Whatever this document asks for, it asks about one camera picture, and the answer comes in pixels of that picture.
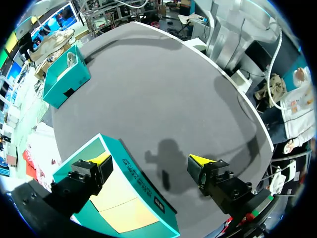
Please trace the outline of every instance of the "teal cardboard box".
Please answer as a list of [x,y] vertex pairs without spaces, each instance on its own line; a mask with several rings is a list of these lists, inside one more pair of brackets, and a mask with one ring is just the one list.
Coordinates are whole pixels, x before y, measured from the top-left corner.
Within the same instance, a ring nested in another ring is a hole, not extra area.
[[61,181],[78,160],[111,155],[113,171],[97,196],[74,214],[91,230],[119,238],[175,238],[180,236],[175,211],[139,171],[119,140],[98,134],[53,174]]
[[[67,53],[76,55],[76,64],[67,66]],[[59,108],[78,88],[91,78],[84,57],[77,46],[63,53],[48,69],[43,92],[43,100]]]

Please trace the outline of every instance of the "white cloth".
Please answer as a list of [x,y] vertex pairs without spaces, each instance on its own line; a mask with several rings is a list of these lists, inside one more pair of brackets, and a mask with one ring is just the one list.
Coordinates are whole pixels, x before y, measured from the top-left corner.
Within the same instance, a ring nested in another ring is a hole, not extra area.
[[289,108],[282,110],[286,136],[294,140],[294,146],[302,146],[310,140],[316,131],[314,114],[314,90],[311,73],[306,66],[304,68],[304,81],[296,78],[293,74],[294,84],[297,89],[285,94],[281,99],[281,107]]

